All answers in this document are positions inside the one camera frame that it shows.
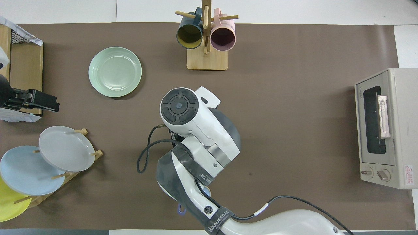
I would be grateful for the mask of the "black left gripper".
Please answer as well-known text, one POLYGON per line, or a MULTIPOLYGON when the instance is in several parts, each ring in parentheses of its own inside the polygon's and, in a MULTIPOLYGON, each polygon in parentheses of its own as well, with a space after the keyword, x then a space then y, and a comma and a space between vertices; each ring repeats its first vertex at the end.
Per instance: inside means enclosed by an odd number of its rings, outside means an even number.
POLYGON ((32 109, 35 106, 40 109, 58 113, 60 103, 57 103, 57 97, 47 93, 32 90, 13 89, 9 81, 0 76, 0 106, 1 108, 11 110, 32 109))

